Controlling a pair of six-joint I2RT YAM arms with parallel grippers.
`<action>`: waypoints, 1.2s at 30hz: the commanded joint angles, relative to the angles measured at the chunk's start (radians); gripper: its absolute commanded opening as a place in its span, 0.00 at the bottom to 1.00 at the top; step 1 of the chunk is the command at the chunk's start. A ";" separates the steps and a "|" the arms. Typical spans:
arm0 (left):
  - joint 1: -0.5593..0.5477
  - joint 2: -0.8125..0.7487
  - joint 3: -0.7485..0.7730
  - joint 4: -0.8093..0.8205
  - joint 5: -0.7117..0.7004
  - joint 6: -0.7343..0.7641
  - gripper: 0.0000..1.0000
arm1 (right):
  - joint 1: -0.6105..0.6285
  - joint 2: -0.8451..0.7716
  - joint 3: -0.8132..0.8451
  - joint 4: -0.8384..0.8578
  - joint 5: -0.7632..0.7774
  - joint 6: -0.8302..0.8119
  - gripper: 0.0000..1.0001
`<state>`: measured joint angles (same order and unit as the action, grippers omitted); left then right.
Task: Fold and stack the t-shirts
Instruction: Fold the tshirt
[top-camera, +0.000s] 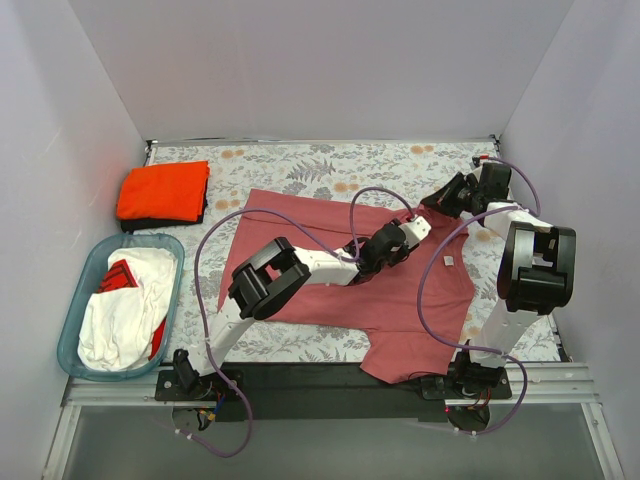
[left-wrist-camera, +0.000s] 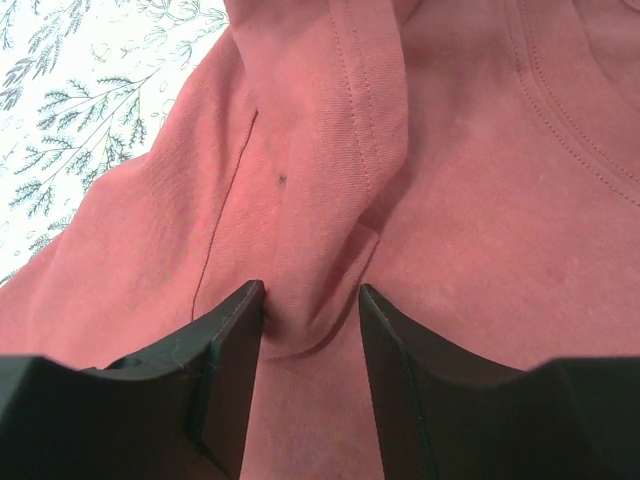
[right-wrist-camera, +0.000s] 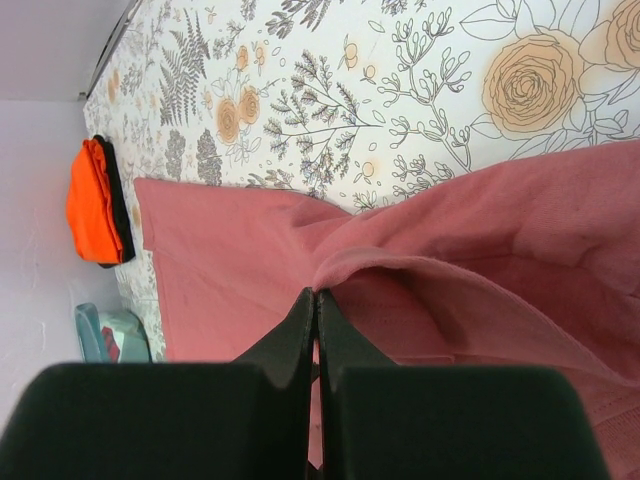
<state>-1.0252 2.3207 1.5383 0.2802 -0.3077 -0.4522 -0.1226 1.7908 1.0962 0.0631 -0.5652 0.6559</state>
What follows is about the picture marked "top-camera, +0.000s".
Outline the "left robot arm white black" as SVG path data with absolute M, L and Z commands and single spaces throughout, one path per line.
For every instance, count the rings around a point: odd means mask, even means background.
M 363 331 L 369 341 L 361 369 L 399 383 L 429 362 L 428 339 L 413 316 L 408 281 L 429 227 L 421 218 L 392 220 L 370 237 L 348 239 L 332 250 L 311 245 L 320 230 L 297 230 L 282 221 L 243 218 L 229 252 L 219 310 L 205 319 L 205 338 L 188 348 L 191 366 L 178 387 L 193 400 L 205 398 L 220 367 L 247 329 L 259 321 L 331 326 Z

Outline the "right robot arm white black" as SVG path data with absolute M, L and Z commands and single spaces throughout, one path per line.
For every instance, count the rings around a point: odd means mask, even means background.
M 421 204 L 443 215 L 472 220 L 505 241 L 497 274 L 498 301 L 480 332 L 460 348 L 448 373 L 454 389 L 475 397 L 501 382 L 505 358 L 525 331 L 572 297 L 576 232 L 541 221 L 509 199 L 516 170 L 495 157 L 473 159 L 476 169 L 456 174 Z

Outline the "pink t-shirt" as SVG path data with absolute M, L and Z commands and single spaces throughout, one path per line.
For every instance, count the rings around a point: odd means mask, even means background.
M 318 246 L 296 227 L 299 222 L 331 248 L 346 245 L 354 235 L 371 236 L 405 210 L 296 197 L 265 190 L 250 192 L 248 213 L 240 219 L 227 258 L 221 292 L 225 299 L 232 271 L 276 237 L 305 249 Z M 427 208 L 419 215 L 431 225 L 428 237 L 409 258 L 386 268 L 357 286 L 302 288 L 276 315 L 275 322 L 335 326 L 366 333 L 370 347 L 361 363 L 366 373 L 387 383 L 406 380 L 411 373 L 443 374 L 453 348 L 427 334 L 456 342 L 461 336 L 475 288 L 463 262 L 468 237 L 462 231 L 428 264 L 439 244 L 460 225 L 460 220 Z

